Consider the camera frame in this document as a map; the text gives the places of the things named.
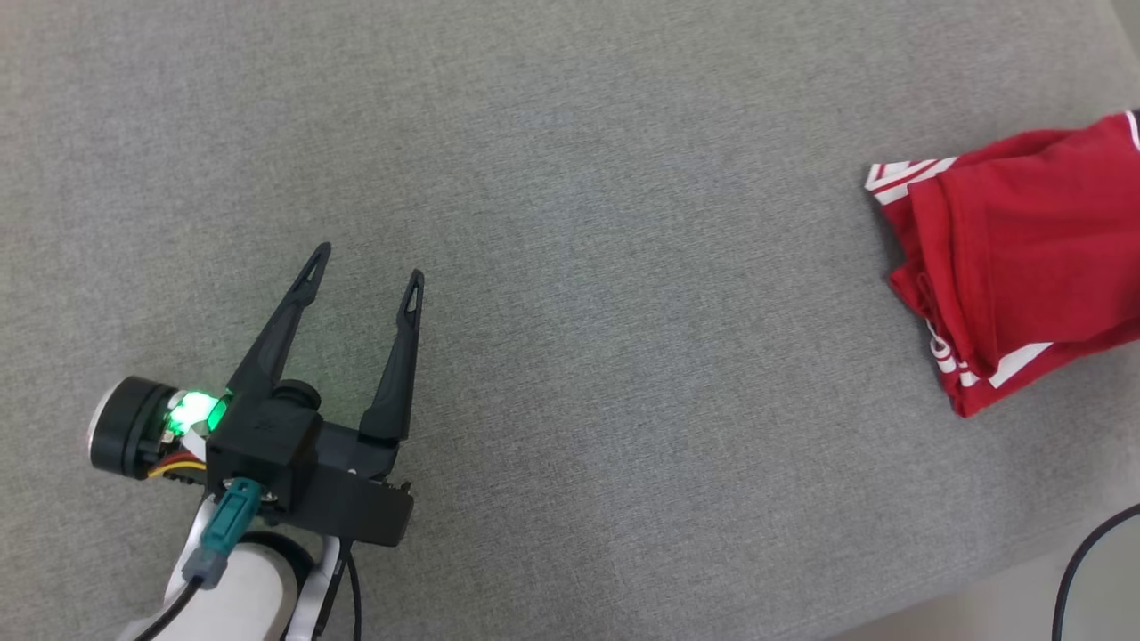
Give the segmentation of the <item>grey fabric sofa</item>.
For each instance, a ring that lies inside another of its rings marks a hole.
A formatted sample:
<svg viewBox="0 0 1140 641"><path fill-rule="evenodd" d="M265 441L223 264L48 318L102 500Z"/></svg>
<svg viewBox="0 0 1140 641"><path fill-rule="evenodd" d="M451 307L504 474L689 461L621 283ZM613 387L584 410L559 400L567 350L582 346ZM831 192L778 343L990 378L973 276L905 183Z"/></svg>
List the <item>grey fabric sofa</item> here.
<svg viewBox="0 0 1140 641"><path fill-rule="evenodd" d="M425 273L365 636L826 638L1140 500L1140 346L960 419L862 185L1140 106L1112 0L0 0L0 641L158 605L192 487L127 375L355 427Z"/></svg>

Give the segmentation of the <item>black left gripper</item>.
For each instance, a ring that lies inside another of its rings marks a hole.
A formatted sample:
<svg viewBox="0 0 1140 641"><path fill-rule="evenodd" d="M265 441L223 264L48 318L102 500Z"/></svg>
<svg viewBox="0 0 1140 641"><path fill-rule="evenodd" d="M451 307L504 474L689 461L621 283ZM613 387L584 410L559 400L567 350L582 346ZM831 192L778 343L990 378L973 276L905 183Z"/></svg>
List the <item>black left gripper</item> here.
<svg viewBox="0 0 1140 641"><path fill-rule="evenodd" d="M329 263L331 244L321 242L290 284L280 305L241 358L225 390L225 417L236 421L272 398L290 357L302 313L314 305L321 276ZM396 309L394 344L370 407L358 431L325 423L316 443L317 466L292 510L292 524L303 532L396 547L412 519L410 485L394 486L386 476L394 469L400 443L410 435L412 404L420 352L425 277L412 271L402 302Z"/></svg>

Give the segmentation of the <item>red and white basketball jersey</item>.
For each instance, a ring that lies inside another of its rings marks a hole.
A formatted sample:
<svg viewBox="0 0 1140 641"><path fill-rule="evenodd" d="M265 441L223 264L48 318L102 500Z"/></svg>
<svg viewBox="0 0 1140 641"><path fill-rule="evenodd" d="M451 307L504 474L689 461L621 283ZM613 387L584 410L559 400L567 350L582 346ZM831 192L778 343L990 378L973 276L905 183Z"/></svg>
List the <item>red and white basketball jersey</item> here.
<svg viewBox="0 0 1140 641"><path fill-rule="evenodd" d="M1015 133L961 157L872 164L959 417L1089 354L1140 341L1140 109Z"/></svg>

